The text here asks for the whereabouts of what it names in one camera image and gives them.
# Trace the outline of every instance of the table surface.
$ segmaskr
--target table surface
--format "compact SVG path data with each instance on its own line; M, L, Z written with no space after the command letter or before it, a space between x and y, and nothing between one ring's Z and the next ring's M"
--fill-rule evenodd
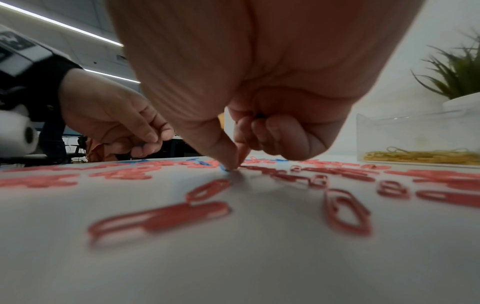
M317 159L356 163L346 156ZM150 180L78 172L77 186L0 188L2 303L480 302L480 209L380 197L376 183L329 177L331 188L350 191L371 211L373 233L361 237L327 226L322 191L254 171L176 165L149 172ZM0 172L0 178L66 173ZM231 214L90 246L87 227L95 221L183 202L185 193L218 178L232 186L210 201L228 203ZM382 173L382 179L412 193L452 190L406 176Z

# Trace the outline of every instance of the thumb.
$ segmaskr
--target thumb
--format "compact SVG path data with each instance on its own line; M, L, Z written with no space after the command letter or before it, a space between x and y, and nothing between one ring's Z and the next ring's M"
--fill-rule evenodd
M155 130L147 122L147 120L140 115L129 103L122 105L115 105L116 109L111 114L112 118L116 119L124 125L130 132L141 140L154 143L159 139Z
M217 117L202 122L171 122L171 124L198 153L218 160L227 170L238 167L237 146L222 130Z

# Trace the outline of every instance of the white pot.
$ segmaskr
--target white pot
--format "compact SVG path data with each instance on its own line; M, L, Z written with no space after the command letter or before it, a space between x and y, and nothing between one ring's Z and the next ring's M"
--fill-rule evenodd
M480 93L458 97L443 103L444 111L466 110L480 107Z

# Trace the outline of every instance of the white wall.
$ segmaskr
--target white wall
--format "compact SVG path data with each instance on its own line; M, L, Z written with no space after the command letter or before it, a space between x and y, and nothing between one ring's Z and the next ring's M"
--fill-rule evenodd
M414 24L397 47L390 61L380 75L374 88L358 102L350 113L337 140L327 154L356 154L356 115L366 116L396 115L411 112L441 111L446 98L421 87L412 77L410 70L417 74L428 74L424 69L425 59L435 50L427 45L442 49L472 45L472 40L460 33L468 33L471 28L480 32L479 0L428 0ZM233 134L233 122L225 130Z

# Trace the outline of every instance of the ceiling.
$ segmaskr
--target ceiling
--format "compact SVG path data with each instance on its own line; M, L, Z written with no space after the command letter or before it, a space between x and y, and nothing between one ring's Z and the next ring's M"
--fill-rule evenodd
M0 0L18 8L48 17L81 30L118 41L101 0ZM0 8L0 24L49 45L82 65L127 79L136 79L123 56L122 48L67 29ZM136 91L136 83L116 80Z

